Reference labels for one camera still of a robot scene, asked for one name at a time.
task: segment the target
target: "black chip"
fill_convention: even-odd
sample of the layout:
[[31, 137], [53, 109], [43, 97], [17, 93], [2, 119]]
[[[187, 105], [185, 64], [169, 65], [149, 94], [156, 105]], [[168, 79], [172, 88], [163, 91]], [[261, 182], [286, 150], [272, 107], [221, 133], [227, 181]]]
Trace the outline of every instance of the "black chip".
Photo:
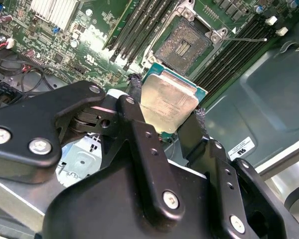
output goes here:
[[81, 31], [81, 29], [82, 29], [82, 25], [78, 25], [78, 27], [76, 28], [78, 31]]
[[79, 65], [79, 64], [75, 64], [74, 65], [74, 69], [76, 71], [80, 72], [81, 74], [85, 74], [86, 73], [86, 69], [83, 66]]
[[53, 60], [56, 62], [56, 63], [61, 63], [62, 60], [63, 60], [63, 56], [61, 56], [59, 53], [56, 53]]

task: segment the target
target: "metal bracket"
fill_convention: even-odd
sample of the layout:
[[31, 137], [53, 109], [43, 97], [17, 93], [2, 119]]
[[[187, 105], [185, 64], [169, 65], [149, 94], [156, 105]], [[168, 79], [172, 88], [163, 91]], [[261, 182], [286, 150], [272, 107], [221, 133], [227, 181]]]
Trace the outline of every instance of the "metal bracket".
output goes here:
[[224, 37], [226, 37], [228, 34], [228, 29], [225, 27], [222, 27], [219, 30], [210, 31], [205, 34], [214, 44], [217, 44], [220, 42]]

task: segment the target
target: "capacitor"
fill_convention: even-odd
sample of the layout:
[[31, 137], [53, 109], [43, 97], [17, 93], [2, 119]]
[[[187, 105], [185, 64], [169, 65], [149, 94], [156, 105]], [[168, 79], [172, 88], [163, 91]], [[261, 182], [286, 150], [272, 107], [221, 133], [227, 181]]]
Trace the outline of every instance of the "capacitor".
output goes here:
[[92, 11], [91, 9], [87, 9], [87, 10], [85, 11], [85, 14], [86, 14], [87, 16], [92, 16], [92, 15], [93, 15], [93, 11]]
[[298, 6], [298, 3], [296, 1], [292, 1], [287, 4], [289, 8], [295, 9]]
[[72, 39], [71, 42], [70, 42], [70, 45], [71, 45], [72, 48], [77, 48], [79, 46], [79, 41], [75, 40], [75, 39]]
[[6, 37], [5, 36], [0, 36], [0, 42], [6, 42]]
[[0, 16], [0, 23], [8, 23], [8, 22], [11, 22], [11, 21], [13, 21], [12, 15]]
[[257, 14], [261, 14], [264, 11], [264, 8], [262, 6], [254, 6], [254, 12]]

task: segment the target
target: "white connector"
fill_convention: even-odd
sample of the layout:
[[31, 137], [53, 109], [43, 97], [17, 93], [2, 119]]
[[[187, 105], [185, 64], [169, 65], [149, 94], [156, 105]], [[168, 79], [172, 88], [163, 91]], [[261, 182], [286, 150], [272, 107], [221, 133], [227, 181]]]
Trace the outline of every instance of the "white connector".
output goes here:
[[14, 47], [15, 40], [13, 38], [8, 38], [6, 40], [7, 45], [5, 46], [6, 49], [11, 49]]
[[276, 31], [276, 34], [278, 36], [284, 36], [286, 33], [288, 32], [288, 28], [286, 28], [285, 26], [279, 30]]
[[269, 26], [274, 25], [276, 22], [278, 21], [278, 19], [275, 16], [272, 16], [268, 19], [265, 20], [265, 23]]

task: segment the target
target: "chip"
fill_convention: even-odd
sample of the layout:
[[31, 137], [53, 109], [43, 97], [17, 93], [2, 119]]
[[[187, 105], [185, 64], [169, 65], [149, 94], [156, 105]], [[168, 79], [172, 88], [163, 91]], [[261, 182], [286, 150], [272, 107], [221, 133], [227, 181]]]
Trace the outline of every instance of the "chip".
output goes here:
[[189, 70], [197, 58], [211, 45], [211, 41], [182, 19], [155, 57], [181, 75]]
[[62, 60], [63, 60], [63, 56], [61, 56], [59, 53], [56, 53], [53, 60], [56, 62], [56, 63], [61, 63]]

